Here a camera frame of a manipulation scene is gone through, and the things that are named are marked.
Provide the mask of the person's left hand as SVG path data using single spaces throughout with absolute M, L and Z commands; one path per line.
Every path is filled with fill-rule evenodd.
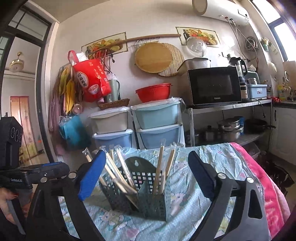
M 1 206 L 1 211 L 4 214 L 4 217 L 11 222 L 12 224 L 16 224 L 12 213 L 10 212 L 9 206 L 8 206 L 8 201 L 11 201 L 15 198 L 18 198 L 19 194 L 15 192 L 11 192 L 10 190 L 6 188 L 1 188 L 0 189 L 0 206 Z

